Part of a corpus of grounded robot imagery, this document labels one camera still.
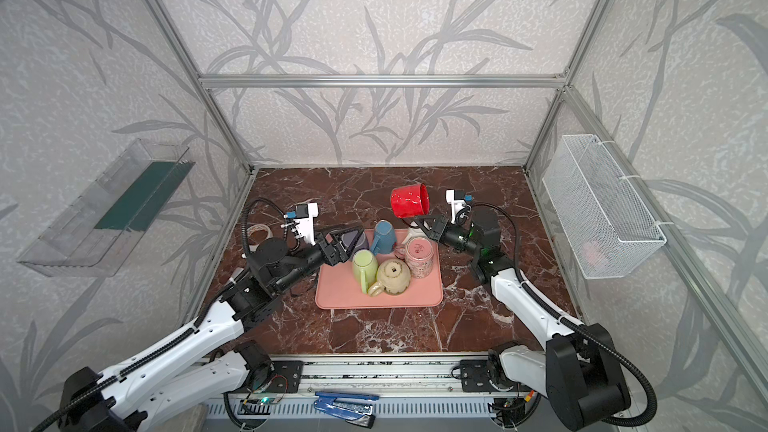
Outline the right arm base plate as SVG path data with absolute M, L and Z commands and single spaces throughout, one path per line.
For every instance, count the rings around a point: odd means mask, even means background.
M 465 393 L 494 393 L 498 391 L 491 382 L 486 360 L 461 360 L 452 367 L 450 375 L 461 382 L 461 390 Z

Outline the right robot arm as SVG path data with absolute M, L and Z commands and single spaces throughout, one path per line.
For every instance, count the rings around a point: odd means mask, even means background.
M 535 363 L 521 347 L 498 355 L 504 376 L 523 382 L 527 371 L 533 387 L 547 397 L 560 422 L 579 431 L 596 422 L 634 428 L 657 415 L 658 398 L 645 374 L 615 349 L 610 333 L 600 324 L 586 325 L 565 312 L 541 292 L 521 269 L 521 238 L 512 233 L 513 248 L 502 248 L 499 219 L 507 213 L 493 204 L 465 207 L 471 216 L 468 228 L 442 215 L 411 218 L 426 237 L 470 256 L 470 269 L 492 295 L 521 319 L 541 345 Z M 535 364 L 542 366 L 535 371 Z

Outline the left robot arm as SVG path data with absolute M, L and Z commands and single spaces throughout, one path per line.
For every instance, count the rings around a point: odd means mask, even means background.
M 346 234 L 360 239 L 365 232 L 360 225 L 320 230 L 297 250 L 276 237 L 246 246 L 245 269 L 195 319 L 101 372 L 85 367 L 72 374 L 59 409 L 36 430 L 147 431 L 211 396 L 269 383 L 272 361 L 253 341 L 205 366 L 195 363 L 263 322 L 297 282 L 349 261 L 354 246 L 344 243 Z

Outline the blue mug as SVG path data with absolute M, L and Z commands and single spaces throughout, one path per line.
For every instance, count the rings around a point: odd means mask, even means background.
M 396 244 L 396 232 L 391 222 L 379 221 L 374 228 L 370 251 L 374 255 L 391 254 Z

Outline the light green mug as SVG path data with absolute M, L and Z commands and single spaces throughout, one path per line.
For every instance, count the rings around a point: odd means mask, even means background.
M 378 261 L 376 256 L 367 249 L 361 249 L 352 257 L 352 271 L 364 294 L 369 293 L 377 279 Z

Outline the pink tray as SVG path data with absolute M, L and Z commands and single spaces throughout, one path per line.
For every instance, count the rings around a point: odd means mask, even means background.
M 433 263 L 425 278 L 412 278 L 400 294 L 387 293 L 379 285 L 375 296 L 363 292 L 353 272 L 353 262 L 323 265 L 318 272 L 315 303 L 325 310 L 360 310 L 435 307 L 443 300 L 443 284 L 437 244 L 431 241 Z

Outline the red mug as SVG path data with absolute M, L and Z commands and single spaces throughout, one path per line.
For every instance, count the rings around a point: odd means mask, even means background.
M 398 187 L 390 194 L 390 204 L 397 218 L 425 216 L 430 211 L 430 199 L 424 184 Z

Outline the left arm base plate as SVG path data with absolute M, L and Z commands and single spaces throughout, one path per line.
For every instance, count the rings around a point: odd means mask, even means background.
M 258 392 L 278 395 L 297 393 L 303 368 L 304 363 L 300 360 L 274 361 L 268 379 Z

